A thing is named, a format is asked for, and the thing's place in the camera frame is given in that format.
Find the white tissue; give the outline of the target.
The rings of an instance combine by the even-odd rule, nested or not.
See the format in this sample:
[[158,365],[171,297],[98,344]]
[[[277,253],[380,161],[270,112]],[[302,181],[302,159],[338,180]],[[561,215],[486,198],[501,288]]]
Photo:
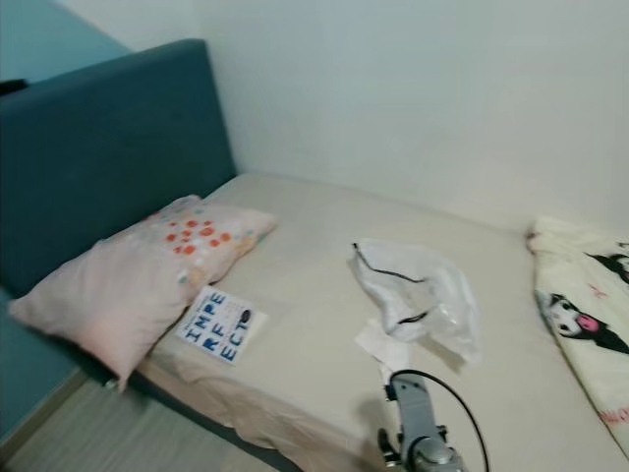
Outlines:
[[412,368],[409,343],[387,334],[378,320],[368,320],[355,337],[355,342],[377,363],[383,384],[390,383],[392,374]]

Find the clear plastic bag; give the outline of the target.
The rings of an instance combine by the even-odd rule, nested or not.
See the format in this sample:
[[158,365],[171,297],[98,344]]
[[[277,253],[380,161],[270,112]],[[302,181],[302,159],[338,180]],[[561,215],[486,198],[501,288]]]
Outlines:
[[466,274],[431,249],[391,240],[351,244],[354,273],[380,310],[377,326],[399,342],[427,337],[464,364],[484,359],[482,311]]

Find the white blue lettered book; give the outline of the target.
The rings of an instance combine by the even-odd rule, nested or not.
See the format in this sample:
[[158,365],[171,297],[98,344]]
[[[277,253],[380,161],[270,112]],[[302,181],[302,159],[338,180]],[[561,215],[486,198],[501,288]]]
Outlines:
[[174,336],[208,358],[234,366],[266,323],[268,315],[252,302],[206,286],[176,324]]

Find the cream cartoon print blanket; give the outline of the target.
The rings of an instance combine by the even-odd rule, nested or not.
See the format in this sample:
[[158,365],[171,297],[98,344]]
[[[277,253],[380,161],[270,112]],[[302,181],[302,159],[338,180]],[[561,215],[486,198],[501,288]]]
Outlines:
[[540,216],[527,247],[549,332],[629,459],[629,235]]

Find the pink dotted pillow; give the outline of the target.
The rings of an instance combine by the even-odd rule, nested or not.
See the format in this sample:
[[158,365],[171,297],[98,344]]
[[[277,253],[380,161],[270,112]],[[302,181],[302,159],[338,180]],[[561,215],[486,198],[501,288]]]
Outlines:
[[51,271],[13,303],[13,318],[76,343],[125,387],[202,288],[277,224],[255,208],[186,195]]

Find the cream sheeted bed mattress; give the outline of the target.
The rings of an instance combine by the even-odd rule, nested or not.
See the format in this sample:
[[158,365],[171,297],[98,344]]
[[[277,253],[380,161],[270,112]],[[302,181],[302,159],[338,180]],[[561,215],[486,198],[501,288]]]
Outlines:
[[480,364],[460,366],[431,342],[412,349],[413,368],[441,380],[437,419],[472,471],[629,472],[544,326],[522,234],[266,174],[235,177],[212,198],[277,216],[277,229],[219,283],[268,321],[234,366],[167,333],[140,374],[181,403],[303,472],[381,471],[376,435],[395,428],[396,409],[355,342],[380,311],[352,271],[351,244],[394,240],[452,261],[482,311]]

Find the teal upholstered headboard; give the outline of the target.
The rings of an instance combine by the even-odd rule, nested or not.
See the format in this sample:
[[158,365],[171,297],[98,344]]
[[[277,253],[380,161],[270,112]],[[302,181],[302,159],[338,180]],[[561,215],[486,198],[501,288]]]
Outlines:
[[76,372],[107,370],[18,324],[18,300],[58,266],[238,167],[208,46],[181,39],[31,83],[0,98],[1,437],[49,413]]

